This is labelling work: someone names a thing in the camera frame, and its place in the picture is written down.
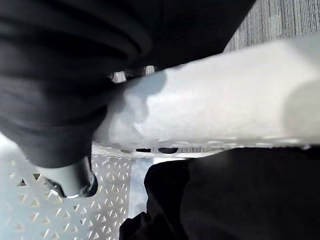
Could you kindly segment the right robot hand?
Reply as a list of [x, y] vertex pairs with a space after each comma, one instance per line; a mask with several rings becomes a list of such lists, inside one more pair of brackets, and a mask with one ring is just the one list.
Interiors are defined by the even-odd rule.
[[0, 131], [64, 198], [97, 192], [111, 74], [221, 53], [252, 0], [3, 0]]

